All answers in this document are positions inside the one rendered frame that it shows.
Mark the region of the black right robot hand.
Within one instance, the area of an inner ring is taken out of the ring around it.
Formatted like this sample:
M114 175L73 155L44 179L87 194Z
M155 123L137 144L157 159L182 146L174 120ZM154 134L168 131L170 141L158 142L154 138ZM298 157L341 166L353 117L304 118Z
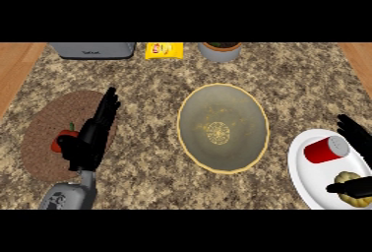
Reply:
M338 114L337 118L337 133L344 137L372 169L372 135L346 114ZM346 194L354 199L372 197L372 176L360 177L344 183L335 182L325 189L329 193Z

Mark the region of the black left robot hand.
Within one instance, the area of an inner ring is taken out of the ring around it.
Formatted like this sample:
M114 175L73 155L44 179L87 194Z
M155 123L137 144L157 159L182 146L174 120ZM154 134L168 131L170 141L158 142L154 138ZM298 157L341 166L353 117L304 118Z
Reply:
M62 158L70 161L70 171L95 171L99 167L120 106L117 89L108 88L95 116L86 121L78 136L58 137Z

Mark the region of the red can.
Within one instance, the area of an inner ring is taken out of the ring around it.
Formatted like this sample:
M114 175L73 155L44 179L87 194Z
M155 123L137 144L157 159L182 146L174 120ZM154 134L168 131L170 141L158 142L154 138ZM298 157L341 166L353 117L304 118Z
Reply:
M338 136L329 136L304 147L304 156L312 163L344 158L349 153L349 144Z

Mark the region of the white plate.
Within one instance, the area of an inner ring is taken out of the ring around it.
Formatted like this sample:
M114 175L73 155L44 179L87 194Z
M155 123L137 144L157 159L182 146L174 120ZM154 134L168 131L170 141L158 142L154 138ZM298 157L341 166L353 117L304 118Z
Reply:
M338 197L326 191L334 179L343 171L354 172L360 177L372 176L369 168L359 152L350 149L346 157L312 163L304 156L304 148L338 133L325 129L304 131L294 139L288 151L288 170L298 194L312 210L356 210Z

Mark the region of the grey bowl with yellow rim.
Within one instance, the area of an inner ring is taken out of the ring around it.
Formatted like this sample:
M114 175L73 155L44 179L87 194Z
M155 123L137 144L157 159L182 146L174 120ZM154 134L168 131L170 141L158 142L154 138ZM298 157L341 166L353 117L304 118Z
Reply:
M191 92L176 126L188 157L211 172L235 174L259 163L269 146L269 120L241 87L216 83Z

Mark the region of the red bell pepper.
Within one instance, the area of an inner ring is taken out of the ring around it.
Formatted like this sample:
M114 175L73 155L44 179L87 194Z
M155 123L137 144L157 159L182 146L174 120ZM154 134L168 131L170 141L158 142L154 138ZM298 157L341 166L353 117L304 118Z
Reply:
M61 153L61 146L58 144L58 137L59 136L71 136L71 137L77 137L78 136L78 131L75 130L75 127L74 127L74 123L70 122L70 128L67 130L62 130L53 141L52 141L52 144L50 144L50 150L55 152L55 153Z

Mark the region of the brown round woven placemat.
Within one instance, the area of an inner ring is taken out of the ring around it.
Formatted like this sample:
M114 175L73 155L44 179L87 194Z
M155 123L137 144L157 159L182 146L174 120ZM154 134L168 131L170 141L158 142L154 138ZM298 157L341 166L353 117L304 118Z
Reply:
M40 181L58 182L77 176L70 171L70 161L50 149L59 132L81 130L87 119L95 116L104 94L95 91L77 91L56 98L36 114L27 129L21 145L21 157L25 170Z

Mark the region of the yellow squash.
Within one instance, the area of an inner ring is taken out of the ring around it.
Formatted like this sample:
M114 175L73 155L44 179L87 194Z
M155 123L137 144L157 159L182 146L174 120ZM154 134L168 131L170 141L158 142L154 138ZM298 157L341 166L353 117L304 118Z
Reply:
M349 171L343 171L338 176L334 179L335 183L344 183L349 180L357 179L360 177L360 175L354 172L349 172ZM365 198L359 198L354 199L353 197L350 197L346 194L338 194L338 198L343 202L346 202L350 206L356 207L356 208L365 208L369 206L369 204L372 203L372 197L365 197Z

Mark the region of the grey toaster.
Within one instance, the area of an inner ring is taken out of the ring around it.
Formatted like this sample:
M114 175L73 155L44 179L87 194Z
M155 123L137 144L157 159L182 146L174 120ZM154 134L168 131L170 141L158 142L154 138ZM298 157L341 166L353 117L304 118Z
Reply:
M117 60L129 59L136 51L135 42L52 42L62 59Z

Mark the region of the yellow snack bag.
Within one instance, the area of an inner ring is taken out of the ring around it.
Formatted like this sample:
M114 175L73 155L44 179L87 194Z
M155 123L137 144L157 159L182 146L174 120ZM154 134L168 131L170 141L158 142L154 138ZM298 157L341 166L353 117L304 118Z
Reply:
M183 58L182 42L149 42L145 49L145 58Z

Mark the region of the grey plant pot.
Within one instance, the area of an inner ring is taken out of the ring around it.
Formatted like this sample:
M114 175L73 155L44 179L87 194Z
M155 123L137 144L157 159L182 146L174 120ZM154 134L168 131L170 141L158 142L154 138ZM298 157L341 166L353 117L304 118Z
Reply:
M199 42L198 48L204 57L214 62L229 62L235 60L241 52L241 43L232 47L216 47L208 42Z

